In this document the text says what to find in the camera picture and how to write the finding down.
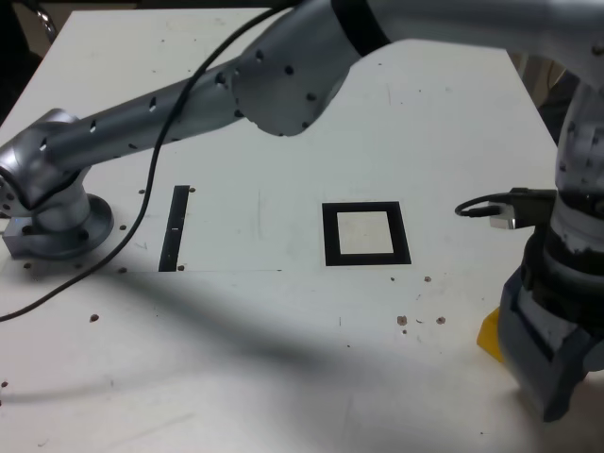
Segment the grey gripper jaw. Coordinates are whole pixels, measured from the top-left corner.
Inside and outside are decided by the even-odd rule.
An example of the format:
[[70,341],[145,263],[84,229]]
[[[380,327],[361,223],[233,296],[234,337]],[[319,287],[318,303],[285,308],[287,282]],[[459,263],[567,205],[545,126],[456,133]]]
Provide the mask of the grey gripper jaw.
[[498,344],[522,393],[545,422],[561,419],[577,385],[603,369],[603,333],[547,311],[523,288],[520,276],[503,287]]

